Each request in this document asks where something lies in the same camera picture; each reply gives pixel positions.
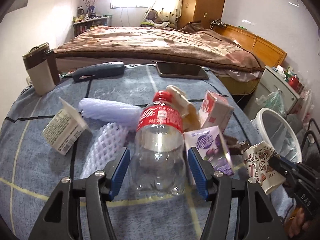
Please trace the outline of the right hand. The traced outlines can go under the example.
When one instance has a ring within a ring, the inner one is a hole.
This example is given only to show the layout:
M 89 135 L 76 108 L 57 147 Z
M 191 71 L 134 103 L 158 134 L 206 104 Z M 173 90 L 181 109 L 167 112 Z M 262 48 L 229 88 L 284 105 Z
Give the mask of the right hand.
M 312 220 L 307 220 L 302 207 L 296 208 L 284 226 L 287 239 L 319 239 L 319 211 Z

